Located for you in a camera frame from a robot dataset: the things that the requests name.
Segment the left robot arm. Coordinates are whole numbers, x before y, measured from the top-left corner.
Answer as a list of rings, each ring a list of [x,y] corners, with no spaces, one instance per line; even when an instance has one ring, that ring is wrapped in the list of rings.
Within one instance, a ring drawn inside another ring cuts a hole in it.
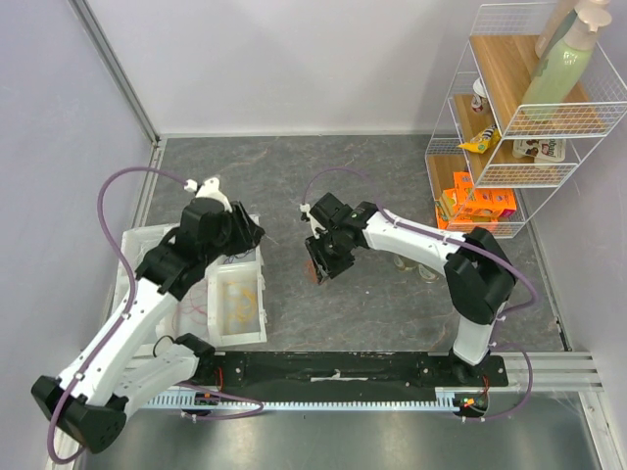
[[[132,372],[124,370],[211,263],[254,250],[264,235],[240,203],[227,210],[215,199],[193,199],[179,224],[146,253],[134,285],[85,350],[57,376],[41,376],[33,384],[31,394],[51,428],[99,453],[147,401],[174,385],[211,381],[215,349],[191,333]]]

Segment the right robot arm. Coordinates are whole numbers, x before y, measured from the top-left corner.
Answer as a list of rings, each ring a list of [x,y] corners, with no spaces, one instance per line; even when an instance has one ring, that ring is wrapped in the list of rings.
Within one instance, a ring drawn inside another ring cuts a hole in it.
[[[460,315],[450,376],[467,386],[483,375],[497,314],[515,286],[509,261],[491,232],[480,227],[468,234],[439,230],[374,203],[352,208],[330,193],[314,205],[300,204],[300,212],[312,229],[305,246],[319,284],[352,267],[358,248],[404,257],[444,276]]]

